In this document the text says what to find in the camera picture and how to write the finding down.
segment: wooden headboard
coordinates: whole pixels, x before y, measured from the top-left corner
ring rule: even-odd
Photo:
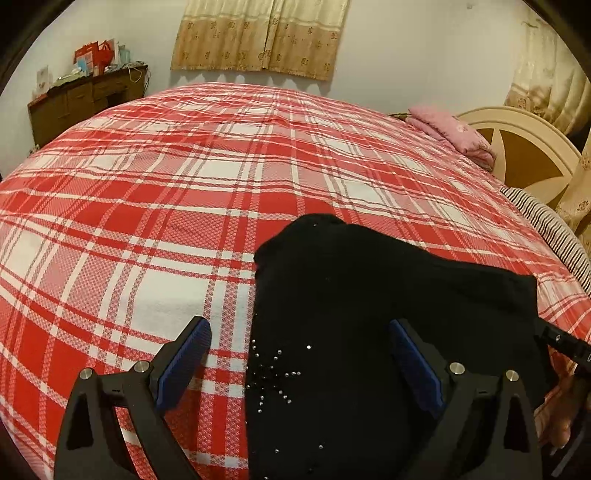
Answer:
[[[568,138],[539,116],[509,106],[478,108],[458,118],[491,143],[496,178],[556,206],[581,158]]]

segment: metal screw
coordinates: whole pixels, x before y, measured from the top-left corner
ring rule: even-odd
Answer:
[[[449,366],[449,371],[454,375],[463,375],[466,372],[466,367],[464,367],[460,362],[453,362]]]
[[[134,370],[139,374],[144,373],[148,368],[150,368],[150,362],[147,362],[146,360],[140,360],[134,365]]]
[[[92,377],[92,369],[91,368],[85,368],[84,370],[82,370],[80,372],[80,378],[82,380],[88,380],[90,377]]]
[[[517,382],[519,380],[519,373],[517,373],[515,370],[507,370],[507,372],[505,372],[505,376],[510,382]]]

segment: black garment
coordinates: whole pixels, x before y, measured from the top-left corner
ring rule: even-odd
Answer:
[[[470,371],[516,370],[534,407],[556,384],[533,336],[534,277],[445,260],[330,215],[288,225],[255,262],[252,479],[396,477],[433,425],[391,358],[392,319]]]

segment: red plaid bedsheet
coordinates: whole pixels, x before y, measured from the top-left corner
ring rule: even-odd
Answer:
[[[0,184],[0,417],[50,478],[77,373],[150,359],[200,314],[211,351],[167,421],[204,479],[246,479],[253,254],[311,212],[532,273],[540,315],[587,338],[591,301],[498,190],[402,122],[292,90],[209,83],[104,111]]]

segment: dresser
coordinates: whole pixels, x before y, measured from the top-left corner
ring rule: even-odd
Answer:
[[[35,145],[43,147],[68,128],[103,110],[144,96],[148,66],[84,77],[51,88],[29,103]]]

